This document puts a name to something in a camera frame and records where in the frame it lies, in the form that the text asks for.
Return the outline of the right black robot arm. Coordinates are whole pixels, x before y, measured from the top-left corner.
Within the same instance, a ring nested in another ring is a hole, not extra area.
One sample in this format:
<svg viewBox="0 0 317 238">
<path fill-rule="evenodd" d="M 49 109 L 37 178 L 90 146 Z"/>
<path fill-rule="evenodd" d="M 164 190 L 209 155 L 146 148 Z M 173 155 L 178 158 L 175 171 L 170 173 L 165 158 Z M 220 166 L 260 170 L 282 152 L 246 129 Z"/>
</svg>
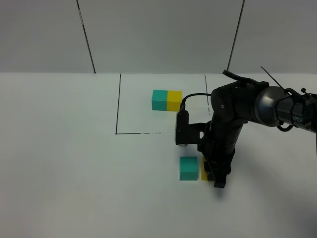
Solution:
<svg viewBox="0 0 317 238">
<path fill-rule="evenodd" d="M 283 90 L 267 82 L 230 83 L 211 93 L 213 115 L 204 132 L 205 145 L 199 147 L 205 157 L 207 179 L 214 187 L 224 188 L 231 172 L 235 144 L 244 124 L 254 122 L 277 127 L 283 132 L 301 128 L 317 131 L 317 96 Z"/>
</svg>

